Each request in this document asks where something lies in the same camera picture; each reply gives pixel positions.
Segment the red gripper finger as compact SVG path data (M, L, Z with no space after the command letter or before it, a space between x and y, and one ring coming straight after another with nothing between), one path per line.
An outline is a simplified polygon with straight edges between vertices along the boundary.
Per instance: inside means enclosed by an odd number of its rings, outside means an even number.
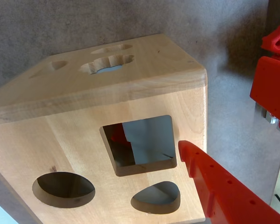
M203 212L213 224L280 224L280 214L193 143L178 142Z

